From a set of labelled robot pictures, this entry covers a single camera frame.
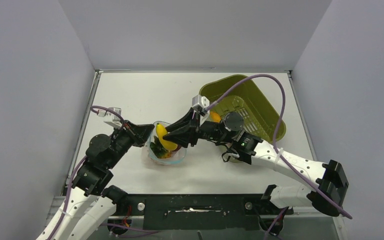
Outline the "orange toy pineapple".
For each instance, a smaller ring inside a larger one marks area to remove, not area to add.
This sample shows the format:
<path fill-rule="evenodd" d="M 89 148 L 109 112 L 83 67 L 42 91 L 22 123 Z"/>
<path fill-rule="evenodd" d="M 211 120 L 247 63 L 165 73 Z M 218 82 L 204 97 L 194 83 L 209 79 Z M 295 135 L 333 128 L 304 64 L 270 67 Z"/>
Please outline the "orange toy pineapple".
<path fill-rule="evenodd" d="M 157 136 L 153 137 L 149 147 L 158 159 L 168 159 L 174 155 L 173 151 L 167 150 L 163 147 Z"/>

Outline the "clear zip top bag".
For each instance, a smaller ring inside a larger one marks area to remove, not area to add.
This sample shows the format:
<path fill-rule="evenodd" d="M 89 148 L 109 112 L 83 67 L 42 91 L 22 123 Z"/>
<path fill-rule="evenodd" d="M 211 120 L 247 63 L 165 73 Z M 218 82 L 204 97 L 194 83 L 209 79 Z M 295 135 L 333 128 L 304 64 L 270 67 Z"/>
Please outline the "clear zip top bag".
<path fill-rule="evenodd" d="M 157 125 L 168 126 L 168 122 L 155 121 L 154 130 L 148 137 L 144 147 L 141 149 L 141 162 L 144 165 L 177 165 L 180 164 L 187 155 L 187 149 L 178 146 L 176 150 L 167 150 L 161 144 L 157 134 Z"/>

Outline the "olive green plastic basket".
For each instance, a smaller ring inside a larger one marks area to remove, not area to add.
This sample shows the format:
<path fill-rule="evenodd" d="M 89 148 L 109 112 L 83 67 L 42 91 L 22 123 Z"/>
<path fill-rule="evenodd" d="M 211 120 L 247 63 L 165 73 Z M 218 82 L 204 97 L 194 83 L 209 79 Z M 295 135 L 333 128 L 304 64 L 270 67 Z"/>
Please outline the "olive green plastic basket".
<path fill-rule="evenodd" d="M 212 103 L 230 87 L 245 78 L 247 78 L 246 75 L 235 74 L 210 82 L 201 87 L 199 94 Z M 230 112 L 237 112 L 244 119 L 244 130 L 270 144 L 273 142 L 275 128 L 280 117 L 253 80 L 237 86 L 210 111 L 217 113 L 221 118 Z"/>

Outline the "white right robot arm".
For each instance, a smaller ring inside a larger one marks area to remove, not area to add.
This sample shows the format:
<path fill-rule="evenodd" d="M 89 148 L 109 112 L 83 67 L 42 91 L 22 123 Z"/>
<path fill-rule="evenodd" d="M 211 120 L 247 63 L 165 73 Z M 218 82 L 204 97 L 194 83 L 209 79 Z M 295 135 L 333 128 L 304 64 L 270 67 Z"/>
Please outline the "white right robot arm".
<path fill-rule="evenodd" d="M 261 199 L 266 213 L 272 214 L 285 207 L 314 207 L 331 217 L 352 218 L 343 208 L 349 182 L 341 163 L 333 159 L 329 162 L 309 160 L 278 148 L 247 132 L 245 121 L 237 112 L 229 112 L 218 122 L 201 121 L 201 117 L 190 109 L 184 117 L 166 127 L 163 140 L 183 148 L 195 146 L 198 140 L 226 145 L 230 158 L 249 165 L 256 161 L 300 183 L 289 187 L 268 186 L 268 195 Z"/>

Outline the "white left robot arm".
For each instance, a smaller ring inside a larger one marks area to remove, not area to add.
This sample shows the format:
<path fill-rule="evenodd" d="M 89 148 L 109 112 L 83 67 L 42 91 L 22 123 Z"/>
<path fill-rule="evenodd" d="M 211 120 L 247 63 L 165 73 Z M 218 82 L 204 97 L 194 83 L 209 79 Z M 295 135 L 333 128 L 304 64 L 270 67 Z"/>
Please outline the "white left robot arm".
<path fill-rule="evenodd" d="M 111 170 L 131 147 L 141 148 L 153 132 L 153 124 L 116 124 L 112 134 L 98 134 L 88 144 L 84 158 L 74 169 L 66 196 L 39 240 L 86 240 L 127 203 L 128 193 L 115 185 Z"/>

